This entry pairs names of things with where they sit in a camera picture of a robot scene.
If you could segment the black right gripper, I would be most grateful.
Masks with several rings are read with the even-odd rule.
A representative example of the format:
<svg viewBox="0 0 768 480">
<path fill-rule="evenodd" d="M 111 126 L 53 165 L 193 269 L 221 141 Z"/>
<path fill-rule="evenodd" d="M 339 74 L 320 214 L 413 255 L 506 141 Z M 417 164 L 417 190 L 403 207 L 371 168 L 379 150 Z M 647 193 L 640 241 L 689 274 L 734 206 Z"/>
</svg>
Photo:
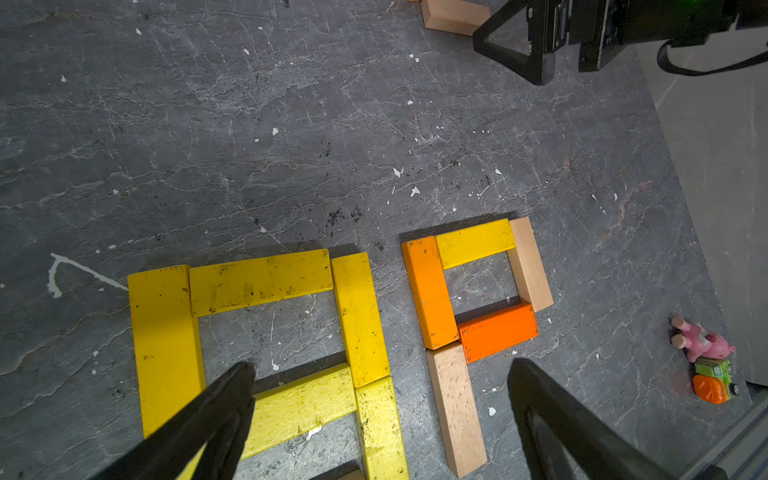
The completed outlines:
<svg viewBox="0 0 768 480">
<path fill-rule="evenodd" d="M 472 35 L 474 50 L 535 86 L 555 73 L 555 51 L 580 47 L 579 69 L 597 71 L 626 46 L 704 44 L 738 19 L 736 1 L 507 1 Z"/>
</svg>

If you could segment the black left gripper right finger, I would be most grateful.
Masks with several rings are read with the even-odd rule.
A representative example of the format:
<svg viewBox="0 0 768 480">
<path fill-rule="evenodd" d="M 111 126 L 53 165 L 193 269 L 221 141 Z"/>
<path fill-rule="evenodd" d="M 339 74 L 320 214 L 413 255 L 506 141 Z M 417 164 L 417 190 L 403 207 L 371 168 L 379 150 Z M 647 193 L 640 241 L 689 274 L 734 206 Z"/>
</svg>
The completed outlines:
<svg viewBox="0 0 768 480">
<path fill-rule="evenodd" d="M 590 479 L 669 479 L 533 361 L 516 358 L 507 386 L 533 479 L 572 479 L 573 458 Z"/>
</svg>

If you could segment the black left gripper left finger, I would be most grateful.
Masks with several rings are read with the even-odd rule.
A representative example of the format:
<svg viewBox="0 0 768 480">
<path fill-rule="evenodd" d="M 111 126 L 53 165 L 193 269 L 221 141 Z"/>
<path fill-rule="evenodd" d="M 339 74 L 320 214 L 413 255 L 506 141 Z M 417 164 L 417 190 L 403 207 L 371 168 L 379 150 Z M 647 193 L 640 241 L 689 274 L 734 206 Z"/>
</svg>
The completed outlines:
<svg viewBox="0 0 768 480">
<path fill-rule="evenodd" d="M 238 362 L 96 479 L 176 479 L 198 457 L 194 479 L 231 479 L 255 406 L 254 367 Z"/>
</svg>

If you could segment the lime yellow block long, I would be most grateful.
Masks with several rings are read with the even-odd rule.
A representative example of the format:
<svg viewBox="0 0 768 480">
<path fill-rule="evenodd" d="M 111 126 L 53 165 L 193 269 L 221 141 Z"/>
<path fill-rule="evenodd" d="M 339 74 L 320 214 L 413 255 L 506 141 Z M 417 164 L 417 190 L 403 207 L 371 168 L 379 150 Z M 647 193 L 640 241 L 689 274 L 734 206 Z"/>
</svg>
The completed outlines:
<svg viewBox="0 0 768 480">
<path fill-rule="evenodd" d="M 258 393 L 242 459 L 346 416 L 357 409 L 348 364 Z"/>
</svg>

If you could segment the tan wooden block angled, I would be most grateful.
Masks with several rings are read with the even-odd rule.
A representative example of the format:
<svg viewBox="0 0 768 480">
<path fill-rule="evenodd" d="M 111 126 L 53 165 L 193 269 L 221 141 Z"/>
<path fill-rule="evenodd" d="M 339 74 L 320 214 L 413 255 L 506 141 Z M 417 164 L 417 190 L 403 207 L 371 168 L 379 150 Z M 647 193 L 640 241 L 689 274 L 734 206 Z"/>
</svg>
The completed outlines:
<svg viewBox="0 0 768 480">
<path fill-rule="evenodd" d="M 427 350 L 426 358 L 449 469 L 462 479 L 487 463 L 463 346 Z"/>
</svg>

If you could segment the orange block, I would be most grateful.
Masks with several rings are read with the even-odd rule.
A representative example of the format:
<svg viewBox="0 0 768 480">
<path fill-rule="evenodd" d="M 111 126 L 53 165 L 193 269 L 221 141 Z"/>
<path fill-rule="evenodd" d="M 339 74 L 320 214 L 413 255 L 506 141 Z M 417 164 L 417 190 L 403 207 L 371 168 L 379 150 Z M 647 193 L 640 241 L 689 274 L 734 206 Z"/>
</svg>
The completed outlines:
<svg viewBox="0 0 768 480">
<path fill-rule="evenodd" d="M 401 245 L 424 345 L 438 350 L 459 339 L 449 290 L 434 236 Z"/>
<path fill-rule="evenodd" d="M 539 335 L 533 306 L 522 302 L 459 325 L 468 363 L 484 359 Z"/>
</svg>

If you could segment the light wooden block front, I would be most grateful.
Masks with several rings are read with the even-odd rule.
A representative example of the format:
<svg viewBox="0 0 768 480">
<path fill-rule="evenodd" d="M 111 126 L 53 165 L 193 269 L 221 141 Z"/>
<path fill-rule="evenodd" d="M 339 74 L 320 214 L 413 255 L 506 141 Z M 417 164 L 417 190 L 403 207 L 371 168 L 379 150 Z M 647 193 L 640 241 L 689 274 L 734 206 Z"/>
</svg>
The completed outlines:
<svg viewBox="0 0 768 480">
<path fill-rule="evenodd" d="M 530 219 L 510 221 L 515 248 L 507 252 L 520 299 L 530 303 L 534 312 L 554 304 L 545 269 Z"/>
</svg>

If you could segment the yellow block angled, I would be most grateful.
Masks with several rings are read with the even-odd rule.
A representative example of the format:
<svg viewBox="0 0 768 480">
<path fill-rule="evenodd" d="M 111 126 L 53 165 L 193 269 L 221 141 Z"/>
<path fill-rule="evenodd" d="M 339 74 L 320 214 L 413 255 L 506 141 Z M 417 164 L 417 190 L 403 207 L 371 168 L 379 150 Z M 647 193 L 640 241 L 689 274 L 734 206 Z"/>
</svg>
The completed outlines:
<svg viewBox="0 0 768 480">
<path fill-rule="evenodd" d="M 443 233 L 435 239 L 444 270 L 516 247 L 510 221 L 506 218 Z"/>
</svg>

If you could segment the lime yellow block short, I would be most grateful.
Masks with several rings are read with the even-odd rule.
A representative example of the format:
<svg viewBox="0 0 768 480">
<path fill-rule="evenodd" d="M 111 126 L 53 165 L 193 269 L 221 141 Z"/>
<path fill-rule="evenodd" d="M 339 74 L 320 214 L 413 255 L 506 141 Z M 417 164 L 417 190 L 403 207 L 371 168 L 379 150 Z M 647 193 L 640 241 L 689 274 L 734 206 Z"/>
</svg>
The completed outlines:
<svg viewBox="0 0 768 480">
<path fill-rule="evenodd" d="M 390 375 L 369 258 L 365 252 L 333 258 L 331 268 L 347 363 L 361 388 Z"/>
</svg>

